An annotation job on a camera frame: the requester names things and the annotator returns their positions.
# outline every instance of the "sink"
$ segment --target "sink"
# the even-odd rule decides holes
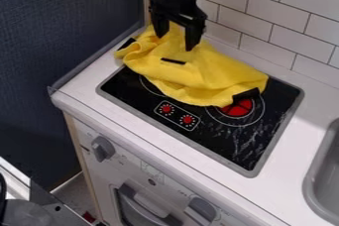
[[[302,189],[316,214],[339,225],[339,119],[330,125]]]

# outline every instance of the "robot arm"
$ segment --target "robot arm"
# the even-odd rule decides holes
[[[170,21],[185,27],[186,50],[199,44],[207,16],[196,5],[196,0],[150,0],[152,23],[159,38],[170,28]]]

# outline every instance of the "red knob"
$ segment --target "red knob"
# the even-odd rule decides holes
[[[171,107],[169,105],[164,105],[163,106],[163,112],[164,113],[170,113],[171,112]]]
[[[186,115],[186,116],[183,117],[182,122],[183,122],[184,124],[187,124],[187,125],[188,125],[188,124],[190,124],[190,123],[193,122],[193,118],[192,118],[192,116]]]

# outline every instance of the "tile backsplash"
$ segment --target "tile backsplash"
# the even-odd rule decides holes
[[[206,34],[339,88],[339,0],[198,0]]]

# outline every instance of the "toy kitchen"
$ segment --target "toy kitchen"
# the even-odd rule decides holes
[[[100,220],[339,225],[339,91],[206,34],[267,73],[267,87],[223,108],[178,102],[113,57],[146,28],[147,6],[133,1],[130,26],[50,87]]]

